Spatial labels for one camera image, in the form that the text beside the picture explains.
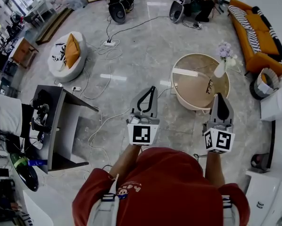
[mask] white vase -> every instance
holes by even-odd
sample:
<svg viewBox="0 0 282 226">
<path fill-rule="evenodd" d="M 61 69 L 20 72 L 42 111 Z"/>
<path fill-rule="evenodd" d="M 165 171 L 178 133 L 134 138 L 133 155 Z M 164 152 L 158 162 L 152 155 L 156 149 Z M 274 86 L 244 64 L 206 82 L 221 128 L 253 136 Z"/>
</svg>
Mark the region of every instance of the white vase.
<svg viewBox="0 0 282 226">
<path fill-rule="evenodd" d="M 215 69 L 215 71 L 213 72 L 213 74 L 217 77 L 217 78 L 221 78 L 226 72 L 225 69 L 225 61 L 221 60 L 220 64 L 217 66 L 217 68 Z"/>
</svg>

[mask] round table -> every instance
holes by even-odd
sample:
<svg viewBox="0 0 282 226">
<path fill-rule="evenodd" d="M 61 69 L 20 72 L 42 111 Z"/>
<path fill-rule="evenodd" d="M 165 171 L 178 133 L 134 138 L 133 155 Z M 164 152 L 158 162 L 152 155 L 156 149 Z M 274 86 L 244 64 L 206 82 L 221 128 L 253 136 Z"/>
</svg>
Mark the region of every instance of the round table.
<svg viewBox="0 0 282 226">
<path fill-rule="evenodd" d="M 172 84 L 179 102 L 190 110 L 210 110 L 214 94 L 228 97 L 230 81 L 228 74 L 217 78 L 213 72 L 219 65 L 214 58 L 204 54 L 188 54 L 180 58 L 172 70 Z M 211 88 L 207 87 L 210 79 Z"/>
</svg>

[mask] marble floor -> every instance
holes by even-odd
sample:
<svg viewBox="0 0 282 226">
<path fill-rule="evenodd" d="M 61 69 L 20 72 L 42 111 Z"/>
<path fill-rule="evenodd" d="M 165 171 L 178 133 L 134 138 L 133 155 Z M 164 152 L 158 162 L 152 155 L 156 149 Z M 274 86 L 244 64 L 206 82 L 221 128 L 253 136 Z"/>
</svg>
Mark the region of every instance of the marble floor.
<svg viewBox="0 0 282 226">
<path fill-rule="evenodd" d="M 138 25 L 157 16 L 168 16 L 172 0 L 135 0 L 134 9 L 127 15 L 124 24 L 112 21 L 108 28 L 109 35 L 117 31 Z M 100 40 L 106 40 L 108 25 L 108 6 L 105 1 L 88 4 L 83 9 L 74 11 L 62 24 L 49 43 L 39 46 L 39 54 L 32 66 L 25 72 L 20 85 L 20 99 L 29 103 L 33 98 L 38 84 L 54 85 L 47 59 L 54 41 L 69 33 L 79 31 L 83 33 L 89 44 L 99 46 Z M 157 18 L 135 29 L 121 32 L 113 37 L 119 39 L 117 48 L 123 54 L 113 60 L 105 60 L 92 52 L 89 47 L 88 60 L 85 69 L 90 74 L 86 96 L 94 97 L 99 94 L 108 82 L 109 66 L 113 78 L 106 90 L 97 99 L 82 98 L 91 105 L 100 107 L 103 121 L 113 115 L 125 112 L 132 98 L 142 89 L 151 85 L 157 87 L 159 93 L 169 87 L 170 72 L 175 62 L 190 53 L 203 53 L 219 59 L 216 47 L 222 40 L 231 43 L 234 53 L 238 56 L 238 66 L 235 70 L 244 74 L 244 61 L 238 37 L 227 13 L 218 14 L 210 23 L 203 24 L 203 30 L 195 30 L 183 26 L 182 23 L 173 24 L 167 17 Z M 228 71 L 231 88 L 229 101 L 234 108 L 234 132 L 236 133 L 233 150 L 222 155 L 222 167 L 227 183 L 238 183 L 241 188 L 246 187 L 245 172 L 250 168 L 251 156 L 255 153 L 268 151 L 271 137 L 271 124 L 260 120 L 260 104 L 254 100 L 249 92 L 249 80 L 241 74 Z M 74 81 L 65 83 L 64 87 L 71 90 L 72 86 L 84 87 L 85 74 L 80 74 Z M 104 148 L 115 163 L 120 153 L 128 145 L 128 132 L 125 120 L 128 113 L 107 121 L 97 133 L 94 147 Z M 208 120 L 203 112 L 185 109 L 179 104 L 170 90 L 165 91 L 158 99 L 158 117 L 160 128 L 155 146 L 166 146 L 181 150 L 189 154 L 205 154 L 205 143 L 202 137 L 202 123 Z M 108 164 L 104 151 L 92 149 L 88 146 L 89 136 L 99 126 L 100 113 L 90 109 L 83 109 L 75 133 L 73 154 L 90 161 L 90 165 L 78 169 L 52 172 L 46 176 L 38 171 L 40 184 L 49 185 L 60 193 L 73 199 L 84 182 L 84 176 L 95 167 L 102 168 Z M 206 159 L 199 160 L 205 168 Z"/>
</svg>

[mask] trash can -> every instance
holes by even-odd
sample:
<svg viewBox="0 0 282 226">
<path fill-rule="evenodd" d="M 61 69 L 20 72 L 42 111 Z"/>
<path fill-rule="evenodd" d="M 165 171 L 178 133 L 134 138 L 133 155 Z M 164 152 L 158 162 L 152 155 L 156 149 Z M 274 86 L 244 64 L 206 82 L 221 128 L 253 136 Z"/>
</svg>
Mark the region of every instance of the trash can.
<svg viewBox="0 0 282 226">
<path fill-rule="evenodd" d="M 272 69 L 263 69 L 258 78 L 250 83 L 250 93 L 256 100 L 262 100 L 279 88 L 279 80 Z"/>
</svg>

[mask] white ottoman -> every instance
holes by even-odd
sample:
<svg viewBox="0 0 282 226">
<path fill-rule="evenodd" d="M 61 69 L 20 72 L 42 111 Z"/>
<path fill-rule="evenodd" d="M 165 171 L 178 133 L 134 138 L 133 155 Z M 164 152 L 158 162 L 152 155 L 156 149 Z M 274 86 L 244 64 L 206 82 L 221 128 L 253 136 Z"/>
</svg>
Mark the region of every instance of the white ottoman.
<svg viewBox="0 0 282 226">
<path fill-rule="evenodd" d="M 56 51 L 54 47 L 55 44 L 57 43 L 66 43 L 70 34 L 73 34 L 73 36 L 79 42 L 80 56 L 70 69 L 66 66 L 63 66 L 60 69 L 59 66 L 57 65 L 57 62 L 54 61 L 52 58 L 54 52 Z M 51 49 L 50 56 L 48 58 L 49 71 L 59 82 L 71 81 L 75 79 L 83 70 L 84 62 L 87 58 L 87 55 L 88 55 L 88 48 L 86 46 L 85 37 L 80 32 L 70 32 L 67 35 L 62 36 L 60 39 L 55 41 L 53 48 Z"/>
</svg>

